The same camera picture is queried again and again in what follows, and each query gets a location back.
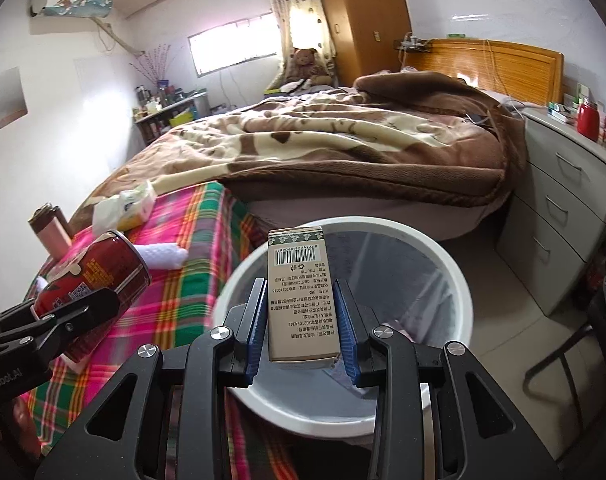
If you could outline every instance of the window frame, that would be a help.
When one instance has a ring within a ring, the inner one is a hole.
[[[192,56],[192,62],[194,63],[194,70],[196,70],[196,76],[197,77],[203,77],[204,75],[213,74],[214,72],[218,72],[219,70],[225,70],[226,68],[230,68],[230,67],[233,67],[233,66],[238,66],[240,64],[247,63],[248,61],[254,61],[255,59],[264,59],[266,57],[278,56],[279,51],[276,50],[275,52],[272,52],[271,54],[263,54],[262,56],[250,57],[248,59],[243,59],[242,61],[238,61],[238,62],[232,63],[230,65],[225,65],[225,66],[222,66],[220,68],[215,68],[214,70],[210,70],[209,72],[199,73],[199,67],[196,66],[196,59],[194,59],[194,53],[192,52],[192,38],[195,38],[196,36],[199,36],[199,35],[201,35],[201,34],[203,34],[205,32],[213,30],[215,28],[225,27],[227,25],[231,25],[232,23],[239,23],[239,22],[245,22],[245,21],[248,21],[248,20],[254,20],[256,18],[262,18],[263,16],[269,16],[270,14],[274,14],[274,12],[271,10],[269,12],[264,12],[262,14],[257,14],[256,16],[250,16],[248,18],[241,18],[240,20],[234,20],[233,22],[221,23],[220,25],[216,25],[215,27],[209,27],[209,28],[206,28],[205,30],[197,32],[196,34],[192,34],[191,36],[188,36],[187,37],[187,45],[188,45],[188,48],[190,49],[190,56]],[[275,21],[277,22],[276,26],[277,26],[277,28],[280,31],[281,28],[279,27],[278,20],[276,20],[276,16],[275,16]]]

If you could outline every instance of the drawer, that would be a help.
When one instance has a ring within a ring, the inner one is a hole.
[[[572,140],[529,118],[528,160],[545,171],[606,221],[606,164]]]
[[[548,174],[528,164],[516,195],[542,216],[586,262],[605,224]]]
[[[496,250],[546,315],[570,291],[585,265],[563,237],[516,196]]]

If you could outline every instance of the beige product box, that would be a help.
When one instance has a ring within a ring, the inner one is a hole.
[[[267,257],[270,361],[330,366],[341,350],[323,229],[270,231]]]

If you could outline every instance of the blue gripper pad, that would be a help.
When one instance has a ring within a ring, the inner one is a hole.
[[[259,371],[261,361],[261,351],[263,350],[263,339],[265,338],[265,329],[267,327],[267,280],[264,280],[261,287],[261,294],[258,300],[258,306],[252,323],[252,330],[247,341],[247,366],[245,367],[245,378],[247,384],[252,384],[254,376]]]
[[[356,385],[361,375],[357,357],[356,336],[347,312],[347,307],[345,306],[345,300],[336,283],[332,285],[332,289],[334,292],[334,308],[336,309],[336,323],[339,329],[343,365],[352,384]]]

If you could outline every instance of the stuffed animal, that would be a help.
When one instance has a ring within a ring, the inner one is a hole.
[[[292,54],[291,61],[288,63],[285,82],[310,80],[312,86],[331,85],[332,78],[327,75],[325,69],[316,64],[315,48],[297,48]]]

